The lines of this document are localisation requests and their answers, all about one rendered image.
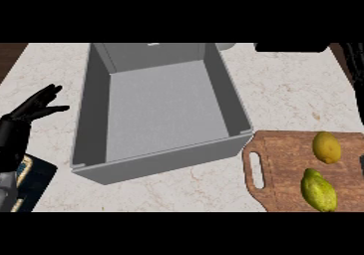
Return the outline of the grey open cardboard box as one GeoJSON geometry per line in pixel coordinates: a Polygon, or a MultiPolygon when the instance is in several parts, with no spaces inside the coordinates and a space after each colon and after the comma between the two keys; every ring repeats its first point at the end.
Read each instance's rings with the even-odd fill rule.
{"type": "Polygon", "coordinates": [[[74,174],[113,184],[232,157],[250,138],[218,44],[89,46],[74,174]]]}

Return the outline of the black flat appliance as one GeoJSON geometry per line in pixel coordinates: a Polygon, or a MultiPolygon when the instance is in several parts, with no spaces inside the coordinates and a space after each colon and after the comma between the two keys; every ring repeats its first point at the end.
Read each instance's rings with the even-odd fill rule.
{"type": "Polygon", "coordinates": [[[327,43],[256,43],[258,52],[320,53],[328,47],[327,43]]]}

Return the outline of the yellow lemon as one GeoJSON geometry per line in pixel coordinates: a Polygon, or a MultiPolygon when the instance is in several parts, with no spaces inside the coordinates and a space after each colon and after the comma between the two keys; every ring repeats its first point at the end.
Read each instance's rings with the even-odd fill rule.
{"type": "Polygon", "coordinates": [[[340,143],[334,135],[321,131],[312,140],[312,152],[320,161],[326,164],[336,163],[340,159],[340,143]]]}

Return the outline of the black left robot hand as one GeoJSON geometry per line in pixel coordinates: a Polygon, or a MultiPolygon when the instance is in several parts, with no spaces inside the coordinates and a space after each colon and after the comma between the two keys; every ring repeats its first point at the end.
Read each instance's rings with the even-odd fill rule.
{"type": "Polygon", "coordinates": [[[49,107],[49,103],[56,99],[56,94],[61,90],[61,86],[51,84],[25,100],[25,102],[2,117],[2,119],[14,122],[30,123],[33,120],[40,119],[53,113],[67,111],[70,109],[68,106],[49,107]]]}

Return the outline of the tall black striped appliance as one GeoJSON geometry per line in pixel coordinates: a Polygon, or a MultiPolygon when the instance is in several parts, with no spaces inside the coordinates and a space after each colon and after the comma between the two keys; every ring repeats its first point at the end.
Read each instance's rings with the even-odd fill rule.
{"type": "Polygon", "coordinates": [[[358,114],[364,126],[364,43],[340,43],[340,47],[352,76],[358,114]]]}

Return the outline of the dark tray with patterned rim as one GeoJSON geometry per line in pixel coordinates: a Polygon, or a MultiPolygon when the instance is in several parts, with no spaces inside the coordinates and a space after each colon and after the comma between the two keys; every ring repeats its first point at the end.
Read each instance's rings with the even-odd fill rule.
{"type": "Polygon", "coordinates": [[[18,198],[12,212],[31,212],[56,173],[56,165],[25,154],[17,168],[18,198]]]}

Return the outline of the brown wooden cutting board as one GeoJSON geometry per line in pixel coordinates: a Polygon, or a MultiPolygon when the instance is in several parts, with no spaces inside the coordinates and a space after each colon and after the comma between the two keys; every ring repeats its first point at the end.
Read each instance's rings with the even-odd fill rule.
{"type": "Polygon", "coordinates": [[[340,160],[321,162],[312,153],[315,131],[259,130],[243,153],[246,187],[268,212],[315,212],[300,194],[300,179],[314,168],[337,194],[336,212],[364,211],[364,134],[336,132],[340,160]]]}

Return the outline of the green mango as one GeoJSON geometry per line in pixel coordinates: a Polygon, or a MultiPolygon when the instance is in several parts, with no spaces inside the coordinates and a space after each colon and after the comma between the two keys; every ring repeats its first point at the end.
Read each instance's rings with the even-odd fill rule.
{"type": "Polygon", "coordinates": [[[303,171],[300,193],[306,203],[320,212],[333,212],[336,210],[336,190],[314,168],[306,168],[303,171]]]}

